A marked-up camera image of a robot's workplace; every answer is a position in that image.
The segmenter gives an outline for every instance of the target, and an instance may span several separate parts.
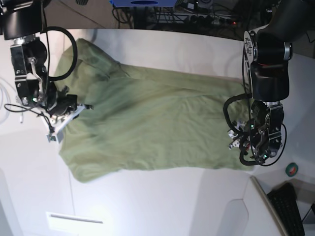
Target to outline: metal bracket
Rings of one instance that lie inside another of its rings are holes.
[[[48,141],[55,141],[60,143],[63,140],[63,129],[66,125],[76,118],[83,110],[93,110],[93,106],[85,105],[85,104],[78,104],[77,110],[71,112],[69,114],[65,114],[59,117],[51,117],[50,122],[54,127],[54,132],[47,134]],[[46,123],[45,119],[42,117],[44,124],[46,125],[47,129],[49,130],[48,124]]]

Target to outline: white panel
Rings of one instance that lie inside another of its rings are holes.
[[[248,182],[243,200],[249,213],[249,222],[243,236],[284,235],[252,180]]]
[[[176,168],[71,182],[76,214],[104,219],[108,235],[211,236],[226,204],[242,198],[248,179],[231,170]]]
[[[0,215],[1,223],[5,224],[7,222],[10,228],[9,231],[11,231],[14,236],[23,236],[20,223],[18,221],[15,209],[12,204],[6,179],[1,169],[0,169]]]
[[[57,213],[47,213],[51,230],[68,232],[79,236],[105,236],[105,225],[100,219],[78,217]]]
[[[243,200],[226,205],[217,236],[242,236],[248,223],[248,211]]]
[[[0,168],[22,230],[65,236],[49,230],[46,212],[73,214],[69,173],[58,147],[43,135],[30,129],[0,136]]]

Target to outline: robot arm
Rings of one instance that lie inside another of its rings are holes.
[[[43,9],[50,0],[2,0],[1,22],[5,40],[13,40],[11,49],[18,97],[28,111],[37,108],[49,118],[49,141],[60,141],[62,129],[84,109],[92,106],[77,103],[77,95],[68,94],[69,89],[57,89],[54,81],[67,78],[77,62],[77,48],[72,35],[60,27],[46,27]],[[57,30],[69,37],[73,48],[73,62],[67,73],[58,77],[48,75],[44,63],[49,56],[45,45],[36,33]]]
[[[288,61],[293,54],[291,42],[306,32],[314,13],[314,0],[282,0],[266,28],[257,33],[246,31],[244,34],[243,64],[250,93],[227,100],[223,108],[231,127],[229,136],[233,142],[230,148],[240,149],[240,161],[244,165],[266,166],[266,159],[276,157],[283,146],[281,126],[284,111],[281,100],[289,96]],[[250,120],[235,124],[236,129],[226,115],[227,107],[231,102],[248,98],[253,99],[249,107]],[[246,161],[244,156],[250,151],[253,160]]]

